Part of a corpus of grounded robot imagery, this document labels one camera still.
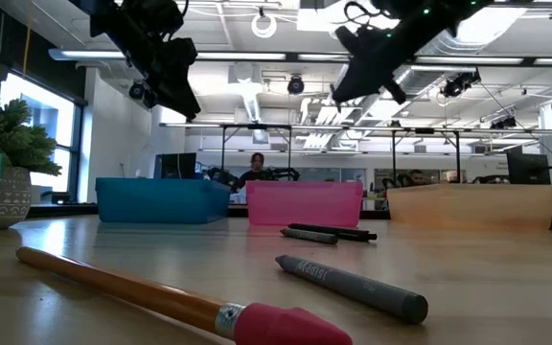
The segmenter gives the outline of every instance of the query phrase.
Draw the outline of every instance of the pink eraser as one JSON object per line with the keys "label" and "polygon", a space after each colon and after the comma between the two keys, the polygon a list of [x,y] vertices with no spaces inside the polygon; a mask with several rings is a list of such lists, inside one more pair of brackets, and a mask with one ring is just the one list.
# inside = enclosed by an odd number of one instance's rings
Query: pink eraser
{"label": "pink eraser", "polygon": [[308,311],[260,303],[238,316],[234,339],[237,345],[353,345],[348,334]]}

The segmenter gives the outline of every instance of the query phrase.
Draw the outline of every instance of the person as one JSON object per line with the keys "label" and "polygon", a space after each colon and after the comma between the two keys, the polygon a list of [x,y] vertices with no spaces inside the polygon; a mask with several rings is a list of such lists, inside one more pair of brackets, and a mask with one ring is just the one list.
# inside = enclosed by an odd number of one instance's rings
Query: person
{"label": "person", "polygon": [[253,153],[250,157],[250,171],[245,172],[240,176],[238,183],[235,186],[235,190],[242,189],[246,185],[246,181],[253,180],[269,180],[269,176],[264,171],[264,156],[259,153]]}
{"label": "person", "polygon": [[410,179],[412,180],[413,186],[423,186],[427,184],[426,177],[423,175],[423,172],[418,169],[413,169],[408,172]]}

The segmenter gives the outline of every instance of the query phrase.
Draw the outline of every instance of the wooden table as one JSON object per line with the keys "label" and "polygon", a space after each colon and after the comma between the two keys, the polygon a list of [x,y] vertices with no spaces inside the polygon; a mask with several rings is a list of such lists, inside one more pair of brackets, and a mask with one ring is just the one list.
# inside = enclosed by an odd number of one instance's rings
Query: wooden table
{"label": "wooden table", "polygon": [[[93,265],[240,303],[301,307],[357,345],[552,345],[552,233],[456,232],[363,221],[376,243],[284,239],[245,218],[200,226],[33,220],[0,231],[0,344],[231,344],[19,263],[34,246]],[[423,294],[423,326],[283,273],[291,254]]]}

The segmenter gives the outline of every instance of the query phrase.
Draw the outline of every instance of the metal ferrule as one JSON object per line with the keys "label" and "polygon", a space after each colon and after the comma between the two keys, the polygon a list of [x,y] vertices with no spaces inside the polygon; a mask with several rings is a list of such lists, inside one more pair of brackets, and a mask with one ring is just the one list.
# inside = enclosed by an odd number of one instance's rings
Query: metal ferrule
{"label": "metal ferrule", "polygon": [[245,306],[239,306],[233,303],[227,303],[222,306],[218,311],[217,320],[215,321],[217,334],[227,339],[234,340],[236,322],[238,322],[238,317],[244,308]]}

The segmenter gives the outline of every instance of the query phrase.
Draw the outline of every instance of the gray marker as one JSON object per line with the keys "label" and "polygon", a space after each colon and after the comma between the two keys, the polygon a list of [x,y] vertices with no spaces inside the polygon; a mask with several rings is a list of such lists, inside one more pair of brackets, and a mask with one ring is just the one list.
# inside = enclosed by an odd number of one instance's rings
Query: gray marker
{"label": "gray marker", "polygon": [[276,262],[288,273],[391,313],[407,323],[419,324],[426,319],[427,300],[422,295],[289,255],[277,257]]}
{"label": "gray marker", "polygon": [[321,233],[315,233],[312,231],[304,231],[304,230],[296,230],[296,229],[283,229],[280,232],[289,238],[307,240],[312,242],[321,242],[326,244],[337,243],[337,235],[321,234]]}

